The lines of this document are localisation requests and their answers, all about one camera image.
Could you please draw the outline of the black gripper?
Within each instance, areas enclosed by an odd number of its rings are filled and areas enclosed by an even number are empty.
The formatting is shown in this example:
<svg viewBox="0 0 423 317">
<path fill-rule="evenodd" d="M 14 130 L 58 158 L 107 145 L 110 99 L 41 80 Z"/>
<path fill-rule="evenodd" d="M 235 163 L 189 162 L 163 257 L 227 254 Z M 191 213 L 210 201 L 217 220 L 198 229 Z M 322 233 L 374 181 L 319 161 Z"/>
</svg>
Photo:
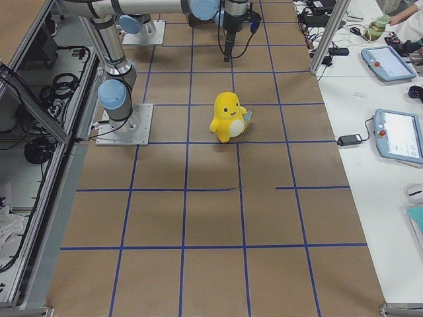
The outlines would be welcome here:
<svg viewBox="0 0 423 317">
<path fill-rule="evenodd" d="M 230 62 L 232 49 L 235 44 L 236 29 L 233 26 L 226 26 L 225 49 L 224 49 L 224 62 Z"/>
</svg>

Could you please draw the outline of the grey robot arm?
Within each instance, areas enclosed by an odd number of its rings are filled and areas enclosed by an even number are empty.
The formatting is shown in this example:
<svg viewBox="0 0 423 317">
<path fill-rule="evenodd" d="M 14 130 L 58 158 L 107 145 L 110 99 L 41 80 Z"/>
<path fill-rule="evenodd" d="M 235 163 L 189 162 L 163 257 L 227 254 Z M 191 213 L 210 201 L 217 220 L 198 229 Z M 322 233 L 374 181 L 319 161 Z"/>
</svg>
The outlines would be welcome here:
<svg viewBox="0 0 423 317">
<path fill-rule="evenodd" d="M 181 5 L 184 13 L 191 14 L 198 20 L 214 19 L 217 25 L 218 46 L 224 56 L 224 62 L 238 59 L 245 54 L 262 21 L 260 14 L 253 10 L 253 3 L 249 1 L 181 1 Z M 244 50 L 234 56 L 236 35 L 245 24 L 250 26 L 250 37 Z"/>
<path fill-rule="evenodd" d="M 65 1 L 66 9 L 81 18 L 108 79 L 100 84 L 98 100 L 106 110 L 111 133 L 132 136 L 140 119 L 134 114 L 132 89 L 137 75 L 126 58 L 116 29 L 116 17 L 159 13 L 191 13 L 190 1 Z"/>
</svg>

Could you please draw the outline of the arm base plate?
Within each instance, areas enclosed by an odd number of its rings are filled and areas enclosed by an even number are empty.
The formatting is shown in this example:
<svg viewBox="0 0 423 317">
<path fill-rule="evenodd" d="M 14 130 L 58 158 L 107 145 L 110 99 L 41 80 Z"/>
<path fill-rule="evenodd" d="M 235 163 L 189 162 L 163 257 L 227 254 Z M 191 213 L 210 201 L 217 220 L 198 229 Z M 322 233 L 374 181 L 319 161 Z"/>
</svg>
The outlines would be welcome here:
<svg viewBox="0 0 423 317">
<path fill-rule="evenodd" d="M 99 127 L 99 137 L 95 137 L 97 146 L 132 146 L 149 144 L 149 134 L 153 117 L 153 104 L 133 104 L 133 112 L 127 122 L 110 121 L 104 110 L 102 120 L 108 121 Z"/>
<path fill-rule="evenodd" d="M 136 20 L 121 24 L 125 31 L 124 46 L 154 46 L 161 45 L 164 40 L 166 22 L 164 20 L 150 20 L 140 24 Z"/>
</svg>

